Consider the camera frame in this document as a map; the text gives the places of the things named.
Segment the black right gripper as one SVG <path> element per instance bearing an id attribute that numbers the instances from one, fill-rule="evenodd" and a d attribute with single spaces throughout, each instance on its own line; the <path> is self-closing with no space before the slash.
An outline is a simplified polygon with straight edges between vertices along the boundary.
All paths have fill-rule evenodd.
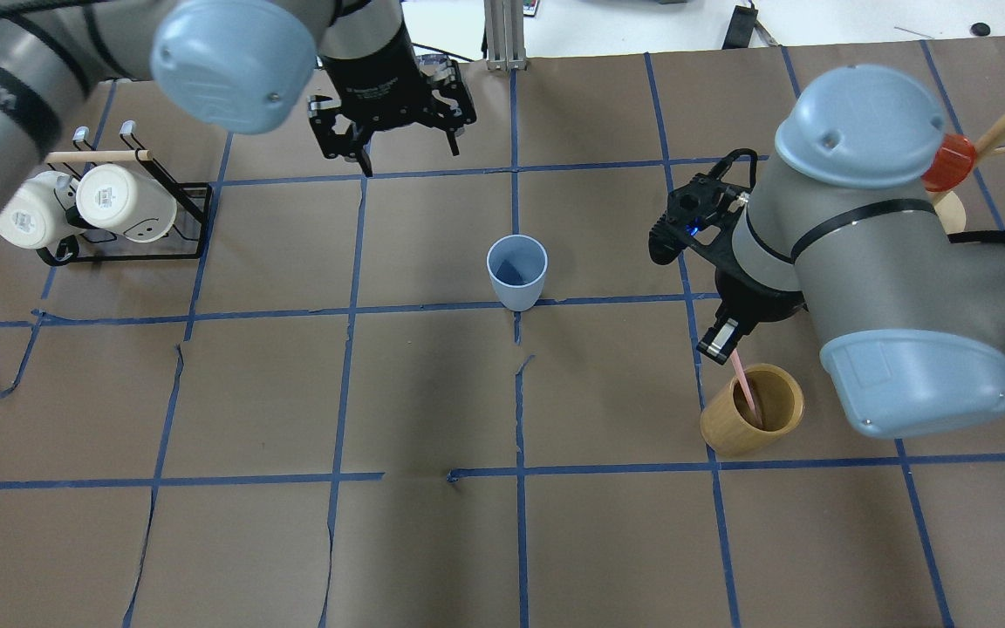
<path id="1" fill-rule="evenodd" d="M 801 291 L 767 289 L 760 283 L 742 281 L 725 270 L 715 271 L 715 289 L 721 306 L 715 311 L 714 325 L 698 339 L 697 351 L 715 363 L 727 363 L 746 327 L 759 323 L 781 322 L 794 317 L 807 305 Z"/>

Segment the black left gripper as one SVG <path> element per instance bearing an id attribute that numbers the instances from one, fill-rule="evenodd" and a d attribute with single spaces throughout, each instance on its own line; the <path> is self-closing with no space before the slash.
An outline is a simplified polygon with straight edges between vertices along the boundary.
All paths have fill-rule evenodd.
<path id="1" fill-rule="evenodd" d="M 451 154 L 458 156 L 457 139 L 477 122 L 477 108 L 457 59 L 426 55 L 423 60 L 416 58 L 412 71 L 374 88 L 338 87 L 335 97 L 308 97 L 308 123 L 325 158 L 358 163 L 371 178 L 368 143 L 374 134 L 408 125 L 444 132 Z"/>

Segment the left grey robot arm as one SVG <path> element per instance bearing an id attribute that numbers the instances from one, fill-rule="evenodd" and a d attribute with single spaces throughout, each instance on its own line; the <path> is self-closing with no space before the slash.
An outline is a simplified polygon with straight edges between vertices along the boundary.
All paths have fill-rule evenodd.
<path id="1" fill-rule="evenodd" d="M 284 123 L 312 72 L 318 145 L 371 175 L 375 133 L 423 125 L 452 154 L 477 120 L 454 61 L 419 67 L 399 1 L 0 1 L 0 210 L 104 80 L 152 80 L 200 122 Z"/>

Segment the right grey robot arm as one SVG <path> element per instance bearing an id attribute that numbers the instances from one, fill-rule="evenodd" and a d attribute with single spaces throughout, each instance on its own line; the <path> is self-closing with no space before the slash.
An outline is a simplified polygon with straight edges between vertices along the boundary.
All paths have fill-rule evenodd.
<path id="1" fill-rule="evenodd" d="M 751 317 L 806 307 L 850 424 L 872 438 L 1005 416 L 1005 230 L 941 226 L 922 176 L 944 140 L 932 91 L 886 66 L 832 69 L 779 124 L 715 283 Z"/>

